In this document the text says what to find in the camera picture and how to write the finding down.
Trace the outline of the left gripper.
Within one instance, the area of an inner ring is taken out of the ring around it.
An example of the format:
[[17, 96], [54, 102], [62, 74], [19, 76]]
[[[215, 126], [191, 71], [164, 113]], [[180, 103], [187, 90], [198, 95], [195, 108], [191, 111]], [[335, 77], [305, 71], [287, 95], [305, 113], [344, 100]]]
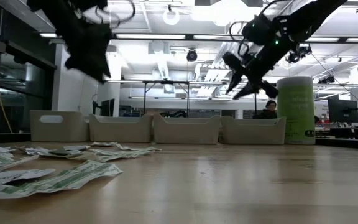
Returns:
[[61, 14], [56, 24], [57, 34], [67, 45], [70, 57], [66, 67], [88, 67], [86, 74], [100, 83], [110, 78], [106, 50], [111, 39], [109, 24], [89, 23], [74, 14]]

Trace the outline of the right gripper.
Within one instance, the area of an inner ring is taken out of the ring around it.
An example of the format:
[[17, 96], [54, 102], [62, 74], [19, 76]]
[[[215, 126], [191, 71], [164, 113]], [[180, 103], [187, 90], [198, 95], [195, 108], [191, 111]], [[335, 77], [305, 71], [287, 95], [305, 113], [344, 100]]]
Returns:
[[265, 91], [269, 98], [278, 96], [278, 89], [262, 78], [274, 69], [275, 64], [281, 60], [290, 50], [297, 48], [297, 43], [289, 39], [275, 39], [264, 45], [257, 54], [246, 53], [242, 60], [231, 52], [223, 55], [224, 63], [232, 70], [232, 77], [226, 90], [228, 95], [247, 77], [247, 85], [233, 97], [234, 100], [251, 94], [258, 93], [260, 89]]

